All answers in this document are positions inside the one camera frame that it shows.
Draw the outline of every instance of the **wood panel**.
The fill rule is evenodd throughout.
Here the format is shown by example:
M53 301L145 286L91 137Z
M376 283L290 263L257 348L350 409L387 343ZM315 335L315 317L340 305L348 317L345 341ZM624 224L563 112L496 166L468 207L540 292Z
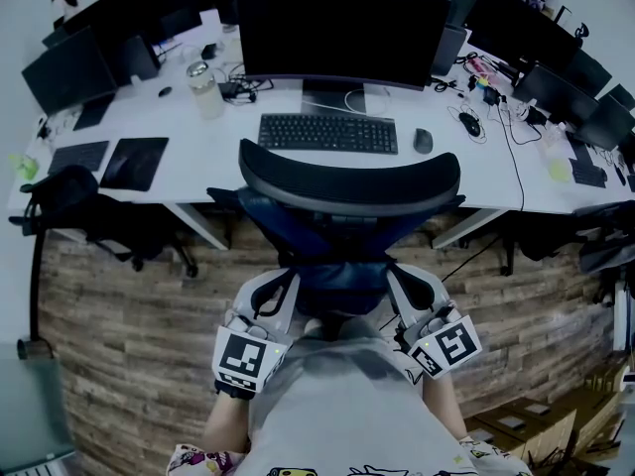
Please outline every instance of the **wood panel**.
M434 218L391 255L444 277L492 238L467 250L430 249L430 235L453 223ZM246 221L234 227L231 251L197 241L190 249L196 279L171 251L137 274L94 247L47 240L42 333L62 362L87 474L163 473L178 442L196 443L214 400L216 327L245 281L277 267L271 245ZM503 256L494 245L446 282L484 348L454 374L465 416L523 395L551 400L611 348L612 311L590 304L597 283L578 272L576 246L541 263L517 255L509 278L499 275ZM381 308L372 316L377 326L392 315Z

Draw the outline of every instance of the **desk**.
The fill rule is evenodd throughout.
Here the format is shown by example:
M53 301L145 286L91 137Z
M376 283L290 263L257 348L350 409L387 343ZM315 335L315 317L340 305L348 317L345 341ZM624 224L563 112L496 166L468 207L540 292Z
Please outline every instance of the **desk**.
M222 34L217 15L211 25L209 20L205 20L204 26L186 34L188 45L201 46L217 40L229 44L238 37L237 32ZM472 50L473 47L465 44L461 54ZM198 115L186 83L185 71L189 62L181 62L181 56L179 49L173 50L168 54L168 60L158 77L144 81L139 86L121 88L98 126L74 132L70 130L72 125L67 125L67 130L62 130L55 137L55 146L110 140L101 169L95 174L100 180L118 139L169 137L170 142L148 192L100 191L121 201L164 204L212 246L227 249L224 237L191 204L210 202L206 194L208 187L235 190L244 186L238 166L240 140L257 140L262 113L300 112L302 82L275 80L276 89L260 92L255 104L240 107L227 104L220 118L204 121ZM222 63L221 55L210 65L220 67ZM467 73L460 65L456 65L449 77L453 76L466 80ZM166 86L172 87L172 93L159 98L159 91ZM462 124L447 111L448 106L459 107L463 102L455 91L448 89L436 93L426 88L418 92L392 87L388 90L390 104L381 116L395 120L398 155L326 151L276 153L296 161L347 168L394 168L426 161L444 152L454 153L461 167L459 193L466 197L463 206L479 208L479 211L437 238L434 241L435 248L447 245L508 210L521 208L522 194L502 126L487 119L488 106L482 102L479 90L470 95L469 104L485 126L487 142L482 145L471 141ZM370 111L373 107L383 107L385 97L383 88L366 86L366 104ZM495 108L491 111L491 117L498 118ZM434 149L427 156L415 152L412 146L418 127L429 130L434 138ZM519 142L536 137L532 129L520 122L514 124L514 135ZM525 209L528 211L570 213L583 206L633 198L628 186L619 183L613 168L606 168L609 176L607 188L555 183L549 177L535 144L519 147L512 143L511 146L525 189ZM43 179L51 162L51 152L36 143L34 138L27 154L40 164L38 175L33 181ZM603 159L594 152L591 155L595 163L602 166ZM12 188L8 203L10 212L21 212L27 205L29 196L19 191L23 183L18 178Z

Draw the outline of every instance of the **gray t-shirt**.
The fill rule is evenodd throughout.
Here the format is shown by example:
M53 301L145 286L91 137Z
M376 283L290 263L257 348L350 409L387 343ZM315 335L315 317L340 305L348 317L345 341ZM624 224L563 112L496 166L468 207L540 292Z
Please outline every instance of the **gray t-shirt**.
M378 338L298 341L252 401L249 430L236 476L529 474L504 451L456 441Z

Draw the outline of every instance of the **mouse pad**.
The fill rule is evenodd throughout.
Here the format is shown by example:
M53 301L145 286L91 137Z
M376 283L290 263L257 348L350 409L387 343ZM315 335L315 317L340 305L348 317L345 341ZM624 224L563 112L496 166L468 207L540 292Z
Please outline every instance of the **mouse pad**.
M120 139L99 186L150 190L168 138Z

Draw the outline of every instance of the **black keyboard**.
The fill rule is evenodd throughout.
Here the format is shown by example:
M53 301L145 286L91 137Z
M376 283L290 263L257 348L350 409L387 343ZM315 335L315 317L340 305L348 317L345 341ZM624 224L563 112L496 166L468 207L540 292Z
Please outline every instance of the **black keyboard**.
M582 164L575 159L570 159L570 162L573 167L573 179L575 183L606 188L604 186L604 170L602 168Z
M58 148L49 166L49 175L66 166L84 166L89 171L99 171L103 156L106 155L108 141Z
M273 149L396 155L397 132L389 118L264 114L258 144Z

